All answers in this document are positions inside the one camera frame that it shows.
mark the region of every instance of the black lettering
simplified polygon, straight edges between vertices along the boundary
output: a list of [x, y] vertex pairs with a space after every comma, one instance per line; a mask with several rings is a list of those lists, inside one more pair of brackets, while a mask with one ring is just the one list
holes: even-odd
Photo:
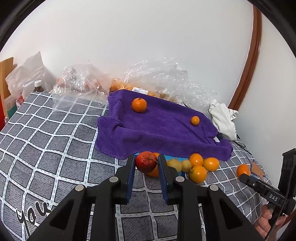
[[50, 213], [51, 211], [48, 209], [47, 207], [47, 203], [46, 202], [43, 202], [43, 211], [41, 210], [40, 208], [40, 204], [39, 202], [35, 202], [35, 207], [36, 207], [36, 210], [37, 212], [42, 216], [44, 217], [46, 215], [46, 213]]
[[26, 231], [27, 231], [27, 234], [28, 234], [28, 237], [30, 237], [30, 232], [29, 232], [29, 228], [28, 228], [28, 224], [27, 224], [27, 221], [26, 221], [26, 218], [25, 218], [25, 214], [24, 214], [24, 211], [22, 211], [22, 216], [19, 217], [19, 215], [17, 214], [17, 209], [15, 211], [15, 214], [17, 215], [17, 220], [20, 222], [20, 223], [24, 223], [25, 224], [25, 228], [26, 228]]
[[32, 207], [29, 207], [29, 209], [27, 211], [27, 217], [29, 219], [30, 224], [35, 225], [36, 215], [35, 215], [34, 209]]

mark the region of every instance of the blue gripper pad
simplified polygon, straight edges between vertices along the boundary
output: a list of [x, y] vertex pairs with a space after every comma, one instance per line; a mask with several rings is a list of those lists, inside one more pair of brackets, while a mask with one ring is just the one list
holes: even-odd
[[130, 165], [130, 171], [128, 174], [128, 181], [127, 181], [128, 191], [126, 194], [127, 202], [129, 202], [129, 200], [131, 198], [131, 193], [133, 191], [133, 179], [135, 177], [135, 169], [136, 169], [135, 158], [136, 158], [136, 155], [134, 155], [132, 158], [131, 165]]
[[166, 160], [164, 155], [162, 154], [158, 156], [157, 160], [158, 160], [158, 176], [160, 180], [161, 193], [163, 195], [163, 199], [165, 203], [168, 203], [168, 183], [165, 178], [165, 172], [163, 167], [163, 165], [167, 165]]

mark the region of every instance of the human hand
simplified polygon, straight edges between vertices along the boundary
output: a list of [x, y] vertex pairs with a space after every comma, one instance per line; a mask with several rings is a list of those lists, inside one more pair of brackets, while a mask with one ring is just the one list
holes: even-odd
[[[267, 205], [263, 205], [261, 207], [261, 216], [259, 219], [254, 223], [254, 227], [259, 232], [259, 234], [265, 238], [268, 231], [271, 229], [271, 226], [268, 223], [268, 220], [271, 219], [272, 213], [267, 207]], [[286, 220], [286, 216], [282, 215], [279, 217], [279, 219], [276, 221], [276, 227], [274, 229], [274, 233], [276, 233], [284, 224]]]

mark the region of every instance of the triangular cutout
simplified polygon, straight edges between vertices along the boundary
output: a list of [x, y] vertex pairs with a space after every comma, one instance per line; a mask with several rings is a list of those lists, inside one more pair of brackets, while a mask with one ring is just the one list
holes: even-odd
[[240, 219], [235, 215], [233, 210], [224, 202], [220, 200], [221, 210], [224, 216], [226, 228], [231, 230], [242, 226], [242, 222]]
[[65, 230], [68, 224], [68, 220], [74, 205], [74, 200], [70, 200], [67, 204], [58, 212], [58, 214], [50, 222], [52, 227]]

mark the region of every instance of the white rag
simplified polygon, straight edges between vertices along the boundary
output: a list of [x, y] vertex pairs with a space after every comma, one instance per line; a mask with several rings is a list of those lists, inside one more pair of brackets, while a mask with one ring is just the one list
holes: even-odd
[[237, 131], [232, 122], [236, 118], [238, 111], [228, 109], [225, 104], [219, 104], [217, 100], [212, 100], [209, 108], [212, 115], [212, 123], [228, 140], [235, 141], [237, 139]]

